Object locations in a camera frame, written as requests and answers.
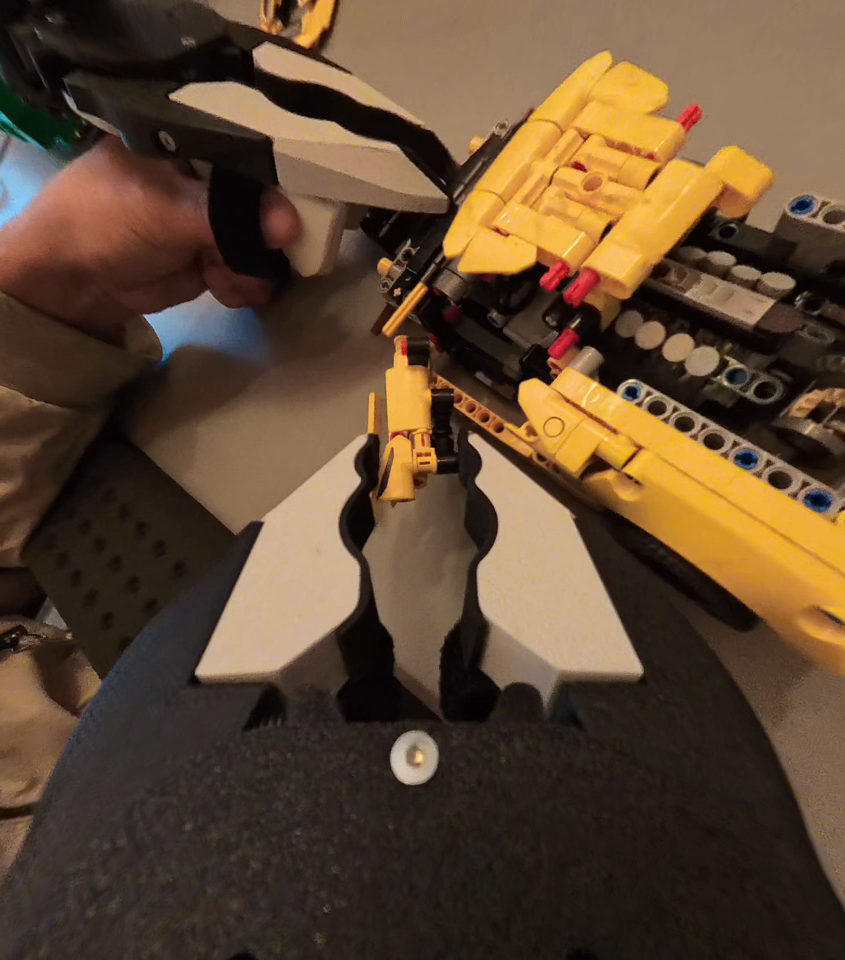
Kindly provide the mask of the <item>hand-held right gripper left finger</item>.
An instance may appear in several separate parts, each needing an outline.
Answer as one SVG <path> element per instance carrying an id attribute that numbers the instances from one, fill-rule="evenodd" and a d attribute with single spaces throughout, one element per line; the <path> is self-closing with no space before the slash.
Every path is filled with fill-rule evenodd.
<path id="1" fill-rule="evenodd" d="M 319 690 L 347 718 L 394 716 L 394 642 L 364 548 L 380 438 L 357 436 L 262 518 L 196 667 L 203 686 Z"/>

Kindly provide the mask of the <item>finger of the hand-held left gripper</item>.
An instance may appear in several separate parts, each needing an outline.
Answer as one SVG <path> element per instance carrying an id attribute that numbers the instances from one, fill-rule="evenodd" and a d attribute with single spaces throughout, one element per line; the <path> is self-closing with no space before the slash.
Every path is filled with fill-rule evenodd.
<path id="1" fill-rule="evenodd" d="M 455 169 L 438 134 L 341 66 L 283 42 L 201 45 L 184 60 L 168 130 L 228 169 Z"/>
<path id="2" fill-rule="evenodd" d="M 420 213 L 443 213 L 450 205 L 444 191 L 392 145 L 360 137 L 269 138 L 277 183 L 290 201 Z"/>

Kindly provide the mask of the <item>person's left hand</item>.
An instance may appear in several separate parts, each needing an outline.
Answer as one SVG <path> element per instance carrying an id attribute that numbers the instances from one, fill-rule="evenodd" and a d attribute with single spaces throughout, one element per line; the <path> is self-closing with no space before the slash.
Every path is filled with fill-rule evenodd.
<path id="1" fill-rule="evenodd" d="M 111 345 L 132 318 L 205 293 L 265 306 L 277 282 L 224 263 L 209 206 L 208 183 L 187 166 L 104 138 L 0 226 L 0 291 Z"/>

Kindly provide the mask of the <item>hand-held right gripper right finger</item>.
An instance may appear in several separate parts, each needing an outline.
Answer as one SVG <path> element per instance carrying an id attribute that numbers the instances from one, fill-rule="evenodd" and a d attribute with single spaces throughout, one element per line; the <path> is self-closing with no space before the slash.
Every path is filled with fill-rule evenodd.
<path id="1" fill-rule="evenodd" d="M 574 514 L 480 436 L 461 439 L 458 474 L 475 554 L 445 637 L 445 716 L 486 718 L 513 685 L 550 714 L 568 685 L 641 681 Z"/>

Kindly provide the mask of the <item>yellow toy car chassis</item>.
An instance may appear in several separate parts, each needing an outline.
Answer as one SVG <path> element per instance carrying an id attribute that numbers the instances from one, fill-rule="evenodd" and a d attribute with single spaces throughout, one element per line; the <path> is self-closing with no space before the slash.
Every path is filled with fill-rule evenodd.
<path id="1" fill-rule="evenodd" d="M 845 677 L 845 202 L 790 198 L 738 146 L 680 158 L 697 103 L 609 52 L 475 138 L 441 214 L 373 211 L 388 338 L 414 321 L 517 405 L 461 417 L 601 510 L 737 630 Z"/>

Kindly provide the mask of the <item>yellow toy car hood panel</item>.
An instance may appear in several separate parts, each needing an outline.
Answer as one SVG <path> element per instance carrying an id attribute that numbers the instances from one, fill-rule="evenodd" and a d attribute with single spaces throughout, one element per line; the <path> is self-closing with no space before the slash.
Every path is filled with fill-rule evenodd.
<path id="1" fill-rule="evenodd" d="M 271 36 L 317 50 L 333 28 L 337 1 L 259 1 L 260 28 Z"/>

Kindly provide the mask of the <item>grey desk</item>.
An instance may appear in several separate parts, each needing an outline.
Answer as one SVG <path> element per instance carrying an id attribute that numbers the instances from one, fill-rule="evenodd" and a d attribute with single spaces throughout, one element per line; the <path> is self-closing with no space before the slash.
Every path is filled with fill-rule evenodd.
<path id="1" fill-rule="evenodd" d="M 752 222 L 773 226 L 804 193 L 845 202 L 845 2 L 340 2 L 326 54 L 461 157 L 603 50 L 662 78 L 671 113 L 701 105 L 692 159 L 737 145 L 774 170 Z M 392 356 L 369 332 L 377 259 L 346 234 L 330 276 L 298 282 L 259 315 L 204 296 L 150 318 L 167 358 L 129 402 L 128 435 L 231 530 L 366 426 Z M 648 581 L 749 699 L 845 901 L 845 679 Z"/>

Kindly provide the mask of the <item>black yellow toy subassembly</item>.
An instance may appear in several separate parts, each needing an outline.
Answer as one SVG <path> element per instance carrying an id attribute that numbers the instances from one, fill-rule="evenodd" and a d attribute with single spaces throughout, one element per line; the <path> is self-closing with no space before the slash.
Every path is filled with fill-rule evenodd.
<path id="1" fill-rule="evenodd" d="M 369 428 L 380 436 L 374 498 L 389 505 L 415 500 L 429 478 L 459 473 L 453 429 L 456 392 L 434 373 L 427 338 L 397 335 L 385 372 L 384 403 L 369 395 Z"/>

